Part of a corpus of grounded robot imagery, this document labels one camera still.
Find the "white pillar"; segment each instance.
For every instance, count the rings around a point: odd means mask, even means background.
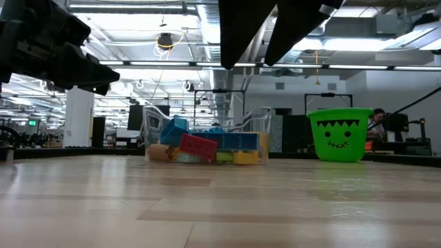
[[[94,94],[74,86],[68,91],[63,147],[92,145]]]

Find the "blue toy block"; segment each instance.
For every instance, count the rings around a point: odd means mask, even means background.
[[[251,133],[192,133],[218,143],[218,150],[257,151],[259,135]]]
[[[183,134],[188,134],[188,121],[175,117],[161,132],[161,144],[178,147],[181,144]]]

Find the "fluorescent light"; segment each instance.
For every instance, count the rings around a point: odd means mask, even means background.
[[[323,49],[331,51],[381,51],[390,41],[379,39],[329,39],[325,42]]]
[[[14,91],[14,90],[9,90],[8,88],[5,88],[5,87],[2,88],[2,92],[7,92],[7,93],[11,93],[11,94],[19,94],[18,92]]]
[[[395,66],[394,70],[441,72],[441,67],[434,67],[434,66]]]
[[[384,65],[329,65],[329,69],[386,70]]]
[[[419,39],[420,37],[426,35],[427,33],[431,32],[435,28],[427,28],[425,30],[415,30],[410,33],[407,33],[405,35],[402,35],[398,37],[397,39],[393,40],[392,43],[388,44],[386,49],[388,48],[403,48],[406,45],[412,43],[413,41]]]
[[[60,114],[54,114],[54,113],[50,113],[51,116],[57,117],[57,118],[64,118],[64,116],[60,115]]]
[[[12,118],[11,121],[28,121],[28,118]]]
[[[167,6],[167,5],[148,5],[148,4],[136,4],[136,5],[130,5],[130,4],[71,4],[69,5],[69,8],[107,8],[107,9],[111,9],[111,8],[138,8],[138,9],[143,9],[143,8],[147,8],[147,9],[182,9],[182,7],[180,6]],[[195,7],[191,7],[188,6],[187,7],[188,10],[195,10]]]
[[[441,39],[438,39],[430,43],[429,45],[420,48],[420,50],[439,50],[439,49],[441,49]]]
[[[45,114],[45,113],[32,113],[32,114],[38,115],[38,116],[47,116],[48,115],[48,114]]]
[[[265,67],[273,67],[273,68],[302,68],[302,69],[320,69],[322,65],[310,65],[310,64],[275,64],[273,66],[264,65]]]
[[[188,62],[168,62],[168,61],[159,61],[159,62],[149,62],[149,61],[133,61],[130,62],[131,65],[151,65],[151,66],[189,66]]]
[[[237,67],[256,67],[256,63],[237,63]]]
[[[196,63],[196,66],[222,66],[221,63],[215,63],[215,62],[198,62]]]
[[[99,61],[101,65],[124,65],[122,61]]]
[[[303,40],[299,41],[294,47],[293,50],[321,50],[323,49],[323,44],[320,39],[309,39],[304,38]]]

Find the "toy block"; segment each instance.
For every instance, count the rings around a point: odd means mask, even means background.
[[[172,156],[173,161],[176,161],[178,159],[178,153],[179,153],[179,148],[174,148],[173,149],[173,156]]]
[[[174,149],[169,145],[151,144],[147,153],[150,161],[170,161],[173,159]]]
[[[258,133],[193,133],[192,135],[216,141],[218,150],[259,150]]]
[[[247,132],[259,135],[259,152],[262,153],[264,159],[268,159],[269,155],[269,134],[262,132]]]
[[[234,160],[232,152],[216,152],[216,162],[232,163]]]
[[[199,138],[197,136],[184,134],[179,150],[190,155],[200,156],[210,160],[216,159],[216,148],[218,143],[215,141]]]
[[[233,153],[233,163],[237,165],[255,165],[259,162],[259,152],[234,152]]]
[[[161,144],[178,147],[182,135],[188,133],[188,121],[184,118],[173,118],[161,132]]]
[[[200,157],[192,156],[192,155],[184,154],[184,153],[178,153],[176,160],[178,162],[182,162],[182,163],[200,163],[201,162]]]

